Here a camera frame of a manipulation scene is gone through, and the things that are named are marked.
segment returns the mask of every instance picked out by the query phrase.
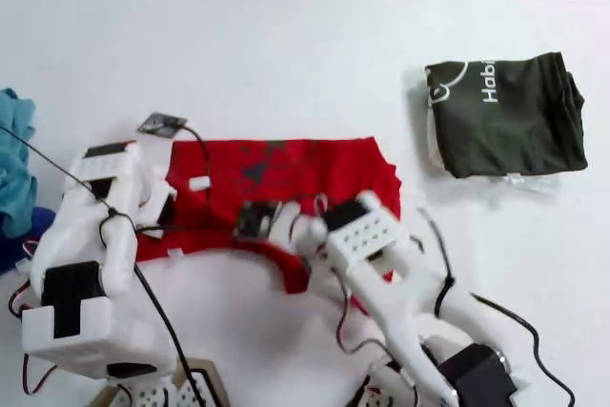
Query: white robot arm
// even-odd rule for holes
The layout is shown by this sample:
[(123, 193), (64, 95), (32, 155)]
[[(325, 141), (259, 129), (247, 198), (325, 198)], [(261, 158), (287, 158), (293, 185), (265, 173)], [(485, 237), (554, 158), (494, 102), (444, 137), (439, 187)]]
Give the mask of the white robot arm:
[[(313, 277), (320, 277), (329, 291), (329, 278), (336, 285), (334, 271), (371, 315), (385, 337), (388, 353), (401, 367), (400, 376), (390, 371), (381, 378), (405, 406), (414, 405), (413, 387), (429, 405), (515, 405), (511, 397), (517, 381), (509, 374), (508, 361), (517, 356), (502, 332), (488, 321), (483, 306), (458, 284), (444, 297), (439, 318), (466, 333), (474, 344), (448, 353), (447, 345), (433, 340), (429, 351), (424, 351), (415, 318), (434, 311), (445, 277), (426, 266), (417, 245), (374, 193), (363, 192), (320, 217), (300, 214), (298, 204), (289, 202), (278, 208), (271, 225), (263, 227), (268, 227), (264, 233), (270, 242), (303, 255), (310, 265), (317, 254), (325, 253), (327, 273), (312, 272)], [(394, 272), (392, 282), (384, 279), (389, 272)], [(431, 354), (442, 358), (433, 361)], [(493, 385), (494, 393), (473, 390), (473, 382)], [(467, 403), (460, 403), (466, 398)]]
[[(57, 217), (31, 263), (30, 283), (42, 306), (23, 313), (24, 350), (65, 370), (115, 382), (172, 373), (169, 337), (134, 316), (124, 299), (137, 250), (132, 223), (156, 224), (175, 190), (154, 176), (136, 142), (89, 148), (71, 174), (95, 195), (67, 178)], [(102, 224), (109, 211), (129, 218), (116, 215)], [(105, 247), (95, 258), (100, 236)]]

